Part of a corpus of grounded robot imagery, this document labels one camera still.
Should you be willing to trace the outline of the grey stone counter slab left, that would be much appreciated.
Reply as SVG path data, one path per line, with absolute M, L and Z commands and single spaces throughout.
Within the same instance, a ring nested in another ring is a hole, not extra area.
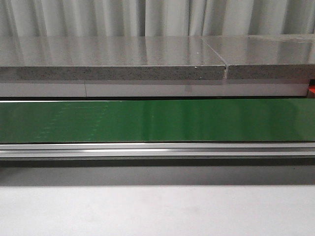
M 0 78 L 40 81 L 220 80 L 200 37 L 2 37 Z

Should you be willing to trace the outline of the aluminium conveyor side rail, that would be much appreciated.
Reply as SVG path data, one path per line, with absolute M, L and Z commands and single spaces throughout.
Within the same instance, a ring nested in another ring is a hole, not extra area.
M 4 144 L 2 161 L 313 158 L 313 142 Z

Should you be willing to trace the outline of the white cabinet panel under counter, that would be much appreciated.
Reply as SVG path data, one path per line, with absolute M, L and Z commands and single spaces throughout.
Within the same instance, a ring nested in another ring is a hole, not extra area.
M 308 79 L 1 82 L 1 97 L 305 96 Z

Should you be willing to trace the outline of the red plastic tray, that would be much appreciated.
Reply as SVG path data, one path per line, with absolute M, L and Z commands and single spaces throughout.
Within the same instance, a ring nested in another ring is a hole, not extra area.
M 315 98 L 315 85 L 310 85 L 308 87 L 307 98 Z

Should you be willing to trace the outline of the white pleated curtain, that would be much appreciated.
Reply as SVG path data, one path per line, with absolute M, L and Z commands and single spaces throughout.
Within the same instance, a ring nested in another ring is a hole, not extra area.
M 312 0 L 3 0 L 2 36 L 310 34 Z

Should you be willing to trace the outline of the green conveyor belt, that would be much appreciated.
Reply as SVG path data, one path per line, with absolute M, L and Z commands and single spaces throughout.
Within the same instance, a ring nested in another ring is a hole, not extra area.
M 313 141 L 303 98 L 2 102 L 2 143 Z

